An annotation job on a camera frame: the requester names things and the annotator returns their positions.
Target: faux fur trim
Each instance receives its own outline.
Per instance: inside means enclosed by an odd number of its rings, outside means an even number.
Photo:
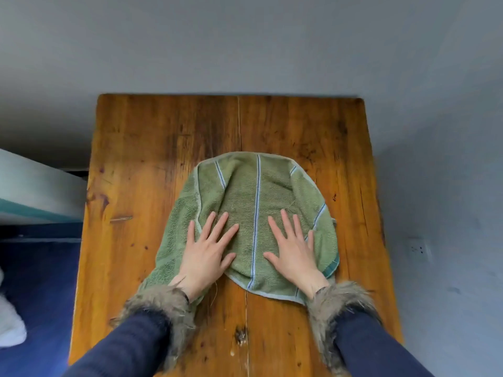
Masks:
[[[190,311],[185,294],[176,286],[168,285],[155,285],[138,291],[126,301],[119,317],[111,324],[116,327],[141,310],[161,311],[169,318],[171,342],[166,359],[160,365],[158,372],[173,369],[196,329],[194,314]]]
[[[368,292],[352,281],[339,284],[333,282],[307,304],[311,329],[321,358],[337,376],[348,374],[339,350],[333,345],[337,316],[351,308],[364,310],[381,322]]]

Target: wall outlet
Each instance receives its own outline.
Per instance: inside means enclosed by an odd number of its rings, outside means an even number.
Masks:
[[[416,261],[431,262],[431,250],[426,240],[421,237],[408,237],[406,239],[407,255]]]

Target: left hand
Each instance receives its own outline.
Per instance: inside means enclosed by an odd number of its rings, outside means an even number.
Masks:
[[[194,221],[190,222],[182,264],[180,265],[178,275],[170,283],[170,285],[177,285],[191,302],[197,299],[207,287],[220,278],[234,258],[236,258],[236,253],[229,253],[222,260],[222,254],[234,234],[237,233],[239,224],[233,225],[217,241],[227,222],[227,218],[229,218],[229,213],[225,212],[213,230],[211,230],[215,217],[216,213],[211,212],[197,242],[194,240],[195,223]]]

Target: wooden tabletop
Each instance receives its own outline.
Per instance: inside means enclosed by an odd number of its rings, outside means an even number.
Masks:
[[[96,115],[70,362],[110,332],[110,318],[154,268],[194,166],[230,151],[276,153],[306,170],[337,220],[337,280],[370,290],[387,331],[402,340],[361,99],[106,94]],[[298,304],[222,277],[196,322],[173,375],[330,375]]]

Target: striped towel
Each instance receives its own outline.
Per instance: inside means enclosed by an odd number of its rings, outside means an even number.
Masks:
[[[171,281],[182,261],[189,222],[195,220],[197,238],[214,210],[219,216],[229,212],[224,231],[239,223],[239,231],[227,249],[237,253],[227,276],[258,295],[304,304],[303,294],[262,256],[266,251],[278,255],[267,216],[282,228],[281,209],[286,209],[290,217],[299,215],[305,235],[314,229],[318,269],[325,277],[331,276],[339,262],[336,231],[313,180],[292,159],[231,152],[199,163],[189,175],[167,222],[155,269],[140,289]]]

